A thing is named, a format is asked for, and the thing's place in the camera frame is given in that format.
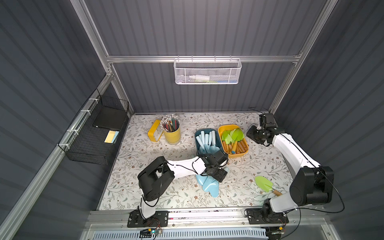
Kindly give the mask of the green shovel wooden handle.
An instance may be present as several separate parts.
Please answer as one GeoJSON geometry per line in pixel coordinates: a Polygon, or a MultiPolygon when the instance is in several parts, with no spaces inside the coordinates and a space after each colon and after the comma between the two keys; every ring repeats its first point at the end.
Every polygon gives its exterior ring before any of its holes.
{"type": "Polygon", "coordinates": [[[221,135],[221,139],[223,142],[224,150],[228,153],[229,151],[231,151],[230,146],[232,146],[232,142],[233,142],[231,131],[229,130],[223,131],[221,135]]]}

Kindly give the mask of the blue shovel cluster back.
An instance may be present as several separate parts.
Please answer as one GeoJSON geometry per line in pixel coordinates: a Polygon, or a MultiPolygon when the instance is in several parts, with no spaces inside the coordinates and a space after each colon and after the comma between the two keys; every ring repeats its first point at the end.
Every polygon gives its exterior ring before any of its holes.
{"type": "Polygon", "coordinates": [[[211,136],[212,136],[212,146],[216,146],[216,132],[211,131],[211,136]]]}

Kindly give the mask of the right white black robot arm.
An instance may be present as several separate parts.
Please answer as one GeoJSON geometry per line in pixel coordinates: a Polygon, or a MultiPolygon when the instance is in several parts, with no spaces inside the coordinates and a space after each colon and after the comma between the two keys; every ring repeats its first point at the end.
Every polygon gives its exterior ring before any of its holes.
{"type": "Polygon", "coordinates": [[[252,125],[246,136],[257,144],[277,148],[294,174],[287,193],[267,200],[273,213],[283,213],[307,205],[330,203],[334,191],[334,171],[312,159],[283,128],[274,115],[259,115],[259,126],[252,125]]]}

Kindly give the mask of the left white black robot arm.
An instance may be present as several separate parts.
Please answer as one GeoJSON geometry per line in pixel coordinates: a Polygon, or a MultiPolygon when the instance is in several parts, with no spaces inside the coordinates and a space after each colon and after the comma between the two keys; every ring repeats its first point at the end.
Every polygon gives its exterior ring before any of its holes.
{"type": "Polygon", "coordinates": [[[173,180],[198,175],[212,177],[221,183],[228,174],[224,169],[228,160],[228,154],[222,150],[181,161],[168,161],[163,156],[156,158],[138,174],[139,188],[142,191],[138,207],[141,217],[149,219],[155,215],[160,197],[173,180]]]}

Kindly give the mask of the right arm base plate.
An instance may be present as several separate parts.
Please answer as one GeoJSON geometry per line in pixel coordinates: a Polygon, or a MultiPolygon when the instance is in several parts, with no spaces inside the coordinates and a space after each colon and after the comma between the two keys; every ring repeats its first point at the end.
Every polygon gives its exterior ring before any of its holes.
{"type": "Polygon", "coordinates": [[[256,208],[245,209],[244,214],[249,221],[250,225],[262,224],[281,224],[286,225],[289,223],[287,215],[284,213],[274,213],[269,209],[256,208]]]}

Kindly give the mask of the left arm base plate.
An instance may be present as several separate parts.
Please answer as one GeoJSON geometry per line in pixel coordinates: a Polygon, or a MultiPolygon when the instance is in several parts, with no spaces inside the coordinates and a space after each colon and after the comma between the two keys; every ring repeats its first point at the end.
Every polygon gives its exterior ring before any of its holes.
{"type": "Polygon", "coordinates": [[[139,210],[130,212],[127,227],[128,228],[154,228],[166,227],[169,220],[169,211],[156,211],[152,217],[147,219],[141,216],[139,210]]]}

